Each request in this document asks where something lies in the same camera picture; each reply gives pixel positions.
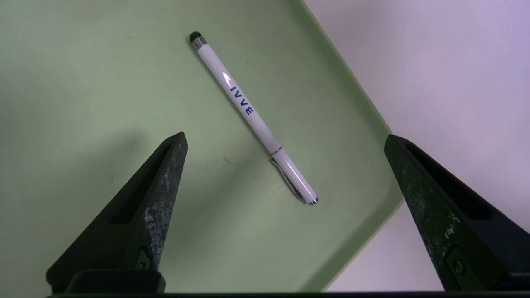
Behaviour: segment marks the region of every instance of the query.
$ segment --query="green tray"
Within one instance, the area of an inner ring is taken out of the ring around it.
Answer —
[[[318,205],[285,186],[192,31]],[[298,1],[1,1],[0,45],[1,296],[49,293],[46,269],[180,131],[167,292],[321,291],[402,201],[388,128]]]

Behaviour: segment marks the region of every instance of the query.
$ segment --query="pen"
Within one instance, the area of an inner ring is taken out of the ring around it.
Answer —
[[[307,183],[289,155],[287,155],[278,140],[272,135],[269,127],[263,122],[263,119],[261,119],[256,109],[252,106],[243,91],[241,91],[234,78],[228,73],[211,46],[199,32],[193,32],[190,35],[190,41],[197,49],[197,53],[208,69],[210,69],[219,84],[221,84],[226,94],[232,99],[234,105],[241,112],[250,127],[252,127],[261,143],[267,148],[267,151],[272,156],[273,163],[279,168],[285,180],[287,180],[287,185],[308,205],[315,205],[319,201],[315,191],[309,186],[309,183]]]

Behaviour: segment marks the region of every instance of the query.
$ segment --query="pen cap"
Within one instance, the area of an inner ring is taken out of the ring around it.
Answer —
[[[295,166],[289,155],[287,155],[287,152],[281,149],[274,154],[272,158],[278,163],[293,187],[300,193],[302,199],[309,205],[315,205],[319,201],[319,198],[316,196],[313,188],[307,183],[304,176],[302,176],[302,173],[300,173]]]

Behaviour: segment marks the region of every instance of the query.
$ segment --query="screw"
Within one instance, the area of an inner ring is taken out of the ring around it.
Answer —
[[[453,263],[455,271],[459,274],[464,274],[464,264],[460,260],[455,260]]]

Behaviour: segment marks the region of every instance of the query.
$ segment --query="pen clip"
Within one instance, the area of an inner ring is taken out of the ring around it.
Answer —
[[[286,184],[287,184],[287,187],[295,194],[296,197],[298,197],[300,200],[304,200],[304,198],[302,197],[302,195],[300,194],[300,192],[296,189],[296,187],[294,186],[294,184],[291,182],[291,180],[289,180],[289,178],[285,175],[284,171],[281,169],[280,165],[274,160],[274,159],[271,159],[270,160],[277,168],[278,170],[280,171],[282,177],[284,178]]]

